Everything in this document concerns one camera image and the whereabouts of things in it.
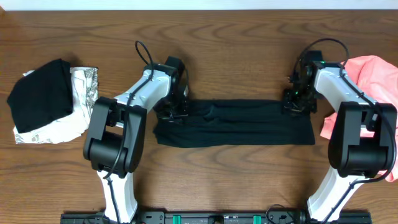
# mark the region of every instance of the folded black cloth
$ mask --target folded black cloth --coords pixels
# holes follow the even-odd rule
[[[73,112],[70,64],[51,61],[21,78],[8,96],[19,133],[41,128]]]
[[[180,123],[159,120],[157,142],[174,147],[314,145],[309,115],[282,113],[274,100],[192,100]]]

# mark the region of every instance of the clothing pile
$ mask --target clothing pile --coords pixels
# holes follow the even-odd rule
[[[7,99],[16,143],[56,144],[81,136],[97,99],[97,68],[71,68],[58,59],[25,73]]]

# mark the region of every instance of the white backdrop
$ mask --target white backdrop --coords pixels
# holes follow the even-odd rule
[[[398,0],[0,0],[18,10],[398,9]]]

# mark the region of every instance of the white patterned cloth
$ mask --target white patterned cloth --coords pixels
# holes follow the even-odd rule
[[[81,136],[90,124],[94,103],[98,99],[97,70],[97,68],[90,67],[71,68],[73,113],[28,133],[20,134],[14,127],[16,143],[57,144]]]

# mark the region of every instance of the green connector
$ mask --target green connector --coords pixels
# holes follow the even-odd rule
[[[173,224],[181,224],[181,216],[180,215],[173,216]]]
[[[261,216],[260,215],[253,216],[253,224],[261,224]]]

